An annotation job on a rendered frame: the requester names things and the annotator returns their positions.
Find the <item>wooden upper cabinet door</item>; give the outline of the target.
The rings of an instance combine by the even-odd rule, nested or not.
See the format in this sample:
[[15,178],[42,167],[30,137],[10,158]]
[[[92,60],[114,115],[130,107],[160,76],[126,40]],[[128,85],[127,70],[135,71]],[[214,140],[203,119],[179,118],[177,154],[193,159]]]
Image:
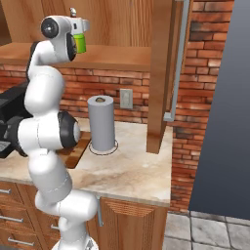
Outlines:
[[149,99],[147,116],[146,151],[158,153],[166,123],[166,97],[168,94],[171,56],[175,29],[182,19],[182,3],[176,0],[153,0],[152,40],[150,55]]

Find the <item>wooden cabinet door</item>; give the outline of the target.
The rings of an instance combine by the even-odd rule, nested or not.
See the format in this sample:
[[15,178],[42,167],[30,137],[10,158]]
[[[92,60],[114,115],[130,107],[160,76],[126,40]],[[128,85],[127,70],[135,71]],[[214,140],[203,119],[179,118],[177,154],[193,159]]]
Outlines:
[[101,198],[100,250],[162,250],[167,208]]
[[171,56],[175,29],[182,19],[182,3],[176,0],[153,0],[152,40],[150,55],[149,99],[147,116],[146,151],[158,153],[166,123],[166,97],[168,94]]

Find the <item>grey wall outlet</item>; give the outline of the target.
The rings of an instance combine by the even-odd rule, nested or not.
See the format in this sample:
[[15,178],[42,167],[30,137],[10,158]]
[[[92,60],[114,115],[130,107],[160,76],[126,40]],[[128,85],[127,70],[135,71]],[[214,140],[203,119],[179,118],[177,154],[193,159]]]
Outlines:
[[120,90],[120,107],[132,109],[133,108],[133,90],[121,89]]

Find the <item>black countertop appliance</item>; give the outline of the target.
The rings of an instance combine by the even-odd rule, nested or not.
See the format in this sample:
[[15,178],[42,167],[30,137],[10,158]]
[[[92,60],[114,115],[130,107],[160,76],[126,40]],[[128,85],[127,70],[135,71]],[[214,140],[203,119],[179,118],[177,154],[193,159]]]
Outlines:
[[7,130],[15,122],[31,116],[24,107],[27,85],[23,82],[0,94],[0,158],[6,158],[14,150],[7,140]]

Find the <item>wooden drawer front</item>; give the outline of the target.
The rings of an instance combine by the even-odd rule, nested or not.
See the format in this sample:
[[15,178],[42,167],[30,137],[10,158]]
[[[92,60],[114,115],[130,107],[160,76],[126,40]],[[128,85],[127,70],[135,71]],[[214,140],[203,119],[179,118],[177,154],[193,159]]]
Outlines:
[[57,229],[51,229],[51,224],[58,227],[59,218],[57,216],[45,214],[37,209],[34,210],[34,213],[42,230],[48,249],[51,250],[61,239],[60,231]]
[[0,226],[8,229],[34,231],[34,227],[25,208],[0,205],[0,215],[16,219],[23,219],[23,223],[16,223],[0,219]]
[[0,204],[15,204],[18,206],[23,206],[21,195],[14,183],[1,182],[0,189],[11,189],[11,194],[0,193]]
[[[35,242],[35,244],[34,246],[26,246],[9,242],[8,237],[26,242]],[[19,232],[15,230],[7,230],[0,228],[0,239],[5,245],[20,248],[21,250],[43,250],[38,237],[33,233]]]

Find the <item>wooden cutting board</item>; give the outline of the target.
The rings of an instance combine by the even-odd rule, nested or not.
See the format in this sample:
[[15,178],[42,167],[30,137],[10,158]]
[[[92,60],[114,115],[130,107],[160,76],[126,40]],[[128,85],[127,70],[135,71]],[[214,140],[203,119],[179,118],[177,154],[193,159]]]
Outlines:
[[57,150],[57,154],[62,159],[65,167],[74,169],[91,141],[91,133],[82,131],[78,144],[75,147]]

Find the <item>dark grey fridge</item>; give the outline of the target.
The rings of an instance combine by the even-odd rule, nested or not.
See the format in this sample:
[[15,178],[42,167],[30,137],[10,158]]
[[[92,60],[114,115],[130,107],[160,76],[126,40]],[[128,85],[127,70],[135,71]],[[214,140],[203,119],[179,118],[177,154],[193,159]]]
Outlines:
[[250,220],[250,0],[235,0],[191,211]]

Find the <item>grey paper towel roll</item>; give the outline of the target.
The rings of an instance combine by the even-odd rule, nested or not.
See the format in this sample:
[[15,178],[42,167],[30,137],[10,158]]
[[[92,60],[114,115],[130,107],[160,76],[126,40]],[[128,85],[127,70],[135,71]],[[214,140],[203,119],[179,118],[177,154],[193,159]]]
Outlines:
[[108,151],[115,146],[113,98],[93,96],[88,99],[88,114],[92,146],[97,151]]

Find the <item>wooden lower cabinet door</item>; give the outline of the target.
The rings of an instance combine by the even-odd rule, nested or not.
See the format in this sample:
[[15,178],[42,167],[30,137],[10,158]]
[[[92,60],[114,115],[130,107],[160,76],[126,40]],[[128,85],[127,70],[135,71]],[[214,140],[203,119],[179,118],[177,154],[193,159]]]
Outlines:
[[167,208],[101,198],[100,250],[162,250]]

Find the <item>round paper towel holder base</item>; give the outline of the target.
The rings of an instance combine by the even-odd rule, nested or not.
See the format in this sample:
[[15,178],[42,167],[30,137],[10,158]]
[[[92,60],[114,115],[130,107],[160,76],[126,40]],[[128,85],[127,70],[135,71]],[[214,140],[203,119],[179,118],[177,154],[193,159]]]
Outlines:
[[105,155],[111,155],[113,154],[114,152],[116,152],[118,150],[118,141],[115,140],[115,145],[112,149],[109,149],[109,150],[105,150],[105,151],[99,151],[99,150],[96,150],[93,148],[93,145],[92,145],[92,140],[90,141],[89,145],[88,145],[88,149],[95,155],[98,155],[98,156],[105,156]]

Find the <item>wooden upper cabinet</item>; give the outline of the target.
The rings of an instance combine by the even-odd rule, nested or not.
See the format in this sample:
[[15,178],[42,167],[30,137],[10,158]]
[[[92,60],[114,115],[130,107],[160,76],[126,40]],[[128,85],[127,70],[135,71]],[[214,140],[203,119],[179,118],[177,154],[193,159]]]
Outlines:
[[12,42],[0,46],[0,63],[27,64],[29,48],[44,39],[41,21],[69,14],[90,22],[87,52],[67,67],[148,71],[150,46],[159,37],[153,0],[0,0]]

